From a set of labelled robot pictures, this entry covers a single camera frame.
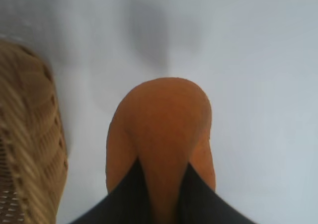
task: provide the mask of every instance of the wicker texture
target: wicker texture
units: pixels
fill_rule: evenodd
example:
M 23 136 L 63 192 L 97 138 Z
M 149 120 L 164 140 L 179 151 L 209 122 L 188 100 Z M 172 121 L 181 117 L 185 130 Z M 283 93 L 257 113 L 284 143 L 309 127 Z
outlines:
M 1 41 L 0 223 L 55 223 L 67 169 L 49 70 L 33 52 Z

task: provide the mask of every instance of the white floor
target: white floor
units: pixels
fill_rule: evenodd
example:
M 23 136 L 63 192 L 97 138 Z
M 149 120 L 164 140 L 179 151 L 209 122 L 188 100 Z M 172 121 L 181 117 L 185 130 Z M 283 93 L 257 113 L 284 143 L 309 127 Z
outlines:
M 0 37 L 56 78 L 69 147 L 58 213 L 106 194 L 106 135 L 125 94 L 160 76 L 198 83 L 214 111 L 217 193 L 261 224 L 318 218 L 318 0 L 0 0 Z

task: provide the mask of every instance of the wicker basket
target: wicker basket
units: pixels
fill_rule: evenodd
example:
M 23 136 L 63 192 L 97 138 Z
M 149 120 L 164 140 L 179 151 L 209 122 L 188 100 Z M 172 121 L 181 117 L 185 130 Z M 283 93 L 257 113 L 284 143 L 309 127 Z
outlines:
M 0 41 L 0 223 L 56 222 L 66 153 L 49 70 L 28 49 Z

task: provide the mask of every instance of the woven basket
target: woven basket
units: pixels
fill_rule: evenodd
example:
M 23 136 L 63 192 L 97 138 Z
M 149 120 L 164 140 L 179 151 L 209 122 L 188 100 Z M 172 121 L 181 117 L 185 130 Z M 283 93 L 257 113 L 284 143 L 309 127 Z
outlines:
M 0 41 L 0 223 L 56 222 L 66 153 L 49 70 L 28 49 Z

